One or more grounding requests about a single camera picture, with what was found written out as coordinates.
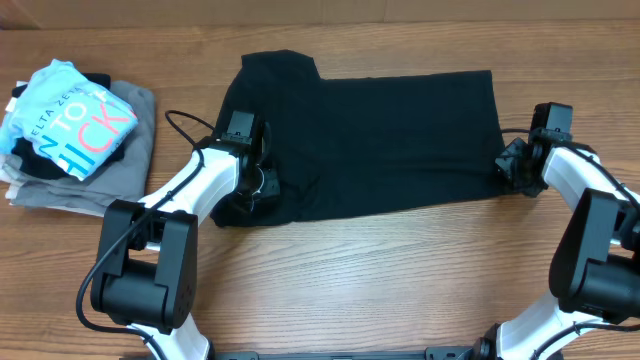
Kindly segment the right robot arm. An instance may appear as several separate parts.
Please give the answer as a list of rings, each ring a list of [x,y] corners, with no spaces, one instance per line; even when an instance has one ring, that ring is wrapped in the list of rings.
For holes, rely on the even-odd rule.
[[[639,315],[639,196],[574,141],[572,119],[569,105],[536,105],[527,137],[495,160],[511,192],[535,197],[553,188],[572,217],[551,261],[548,292],[492,326],[465,359],[559,359],[592,330],[639,329],[626,322]]]

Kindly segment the black t-shirt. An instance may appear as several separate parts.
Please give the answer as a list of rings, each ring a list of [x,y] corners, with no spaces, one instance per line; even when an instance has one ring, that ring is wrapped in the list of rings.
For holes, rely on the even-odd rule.
[[[217,123],[254,114],[271,130],[271,199],[232,194],[220,227],[276,226],[499,196],[504,150],[488,70],[324,79],[290,50],[242,57]]]

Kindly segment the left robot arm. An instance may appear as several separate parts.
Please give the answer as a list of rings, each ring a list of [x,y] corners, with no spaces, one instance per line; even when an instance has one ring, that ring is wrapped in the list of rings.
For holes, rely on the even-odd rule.
[[[214,345],[191,314],[197,290],[198,230],[220,205],[248,215],[278,195],[265,167],[271,129],[234,111],[194,142],[189,162],[156,192],[116,200],[105,214],[97,258],[76,298],[87,328],[141,338],[153,359],[212,359]]]

